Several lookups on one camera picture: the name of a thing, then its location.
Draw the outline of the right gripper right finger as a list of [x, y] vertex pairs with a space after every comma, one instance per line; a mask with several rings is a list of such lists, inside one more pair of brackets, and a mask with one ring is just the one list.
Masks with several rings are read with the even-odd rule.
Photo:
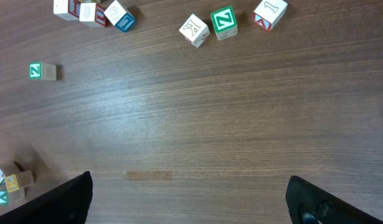
[[292, 224], [383, 224], [297, 175], [290, 177], [285, 198]]

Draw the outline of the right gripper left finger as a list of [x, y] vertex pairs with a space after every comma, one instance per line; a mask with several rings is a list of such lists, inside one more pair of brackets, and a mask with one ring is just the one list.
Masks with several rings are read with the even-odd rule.
[[89, 171], [0, 216], [0, 224], [84, 224], [93, 196]]

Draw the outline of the yellow top wooden block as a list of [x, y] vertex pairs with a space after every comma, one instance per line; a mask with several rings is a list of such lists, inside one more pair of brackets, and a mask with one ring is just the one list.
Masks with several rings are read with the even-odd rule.
[[31, 170], [26, 170], [18, 174], [9, 175], [5, 178], [6, 189], [8, 192], [15, 192], [25, 187], [34, 185], [34, 177]]

